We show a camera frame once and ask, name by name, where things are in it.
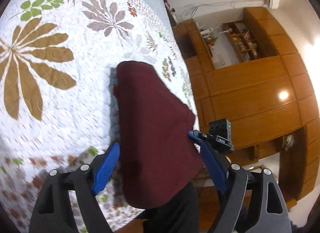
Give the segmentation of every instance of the metal screw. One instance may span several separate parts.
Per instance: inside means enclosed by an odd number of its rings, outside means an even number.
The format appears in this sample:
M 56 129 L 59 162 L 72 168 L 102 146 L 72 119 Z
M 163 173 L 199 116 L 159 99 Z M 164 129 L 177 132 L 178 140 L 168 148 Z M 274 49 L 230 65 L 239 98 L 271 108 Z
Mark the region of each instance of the metal screw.
M 270 175 L 272 173 L 269 169 L 264 169 L 263 172 L 267 175 Z
M 49 172 L 50 176 L 55 176 L 57 173 L 58 173 L 57 170 L 51 170 L 51 171 Z
M 89 169 L 89 165 L 88 164 L 84 164 L 84 165 L 81 165 L 81 167 L 80 167 L 80 169 L 82 170 L 82 171 L 86 171 L 86 170 L 88 170 Z
M 232 164 L 231 168 L 237 171 L 237 170 L 240 170 L 240 165 L 239 164 Z

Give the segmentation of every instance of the white quilt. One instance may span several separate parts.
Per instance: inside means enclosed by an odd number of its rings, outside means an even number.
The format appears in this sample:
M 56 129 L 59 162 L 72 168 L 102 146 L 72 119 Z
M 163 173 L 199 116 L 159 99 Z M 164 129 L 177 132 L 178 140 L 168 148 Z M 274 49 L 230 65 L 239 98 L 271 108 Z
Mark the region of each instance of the white quilt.
M 153 65 L 196 114 L 177 44 L 142 0 L 10 1 L 0 18 L 0 201 L 21 232 L 51 169 L 74 171 L 118 138 L 112 89 L 128 60 Z M 126 203 L 117 169 L 97 201 L 113 230 L 142 212 Z

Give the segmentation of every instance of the black camera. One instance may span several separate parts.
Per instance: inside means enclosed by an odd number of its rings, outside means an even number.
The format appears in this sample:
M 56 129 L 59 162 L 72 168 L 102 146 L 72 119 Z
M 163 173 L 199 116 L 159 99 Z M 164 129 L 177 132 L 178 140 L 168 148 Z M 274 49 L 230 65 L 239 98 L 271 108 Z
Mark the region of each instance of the black camera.
M 206 140 L 214 150 L 227 155 L 234 152 L 231 142 L 231 123 L 227 119 L 220 119 L 209 123 L 209 134 L 193 131 L 194 136 Z

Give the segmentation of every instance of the blue gripper pad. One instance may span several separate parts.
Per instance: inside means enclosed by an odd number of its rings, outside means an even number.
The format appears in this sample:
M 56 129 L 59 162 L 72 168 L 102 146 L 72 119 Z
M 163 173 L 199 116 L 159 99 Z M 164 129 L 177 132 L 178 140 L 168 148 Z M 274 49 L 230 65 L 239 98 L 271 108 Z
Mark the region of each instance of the blue gripper pad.
M 220 191 L 222 194 L 224 194 L 227 190 L 227 174 L 223 171 L 219 162 L 215 158 L 213 149 L 208 142 L 204 141 L 201 144 L 200 155 L 210 174 L 215 188 L 217 191 Z
M 195 142 L 200 142 L 202 141 L 200 138 L 196 137 L 194 134 L 193 134 L 193 131 L 189 131 L 188 132 L 188 136 L 191 138 L 191 140 L 195 141 Z
M 120 145 L 118 143 L 114 143 L 110 148 L 105 153 L 106 157 L 93 177 L 92 192 L 95 195 L 106 187 L 120 156 Z

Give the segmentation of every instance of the maroon cloth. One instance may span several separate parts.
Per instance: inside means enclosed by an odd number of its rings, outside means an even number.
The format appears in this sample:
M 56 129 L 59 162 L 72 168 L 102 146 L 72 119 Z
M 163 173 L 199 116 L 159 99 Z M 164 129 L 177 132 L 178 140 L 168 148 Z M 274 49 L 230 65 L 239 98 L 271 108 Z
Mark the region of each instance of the maroon cloth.
M 123 192 L 136 208 L 167 203 L 203 167 L 187 136 L 194 114 L 162 83 L 153 67 L 125 61 L 114 94 L 120 115 Z

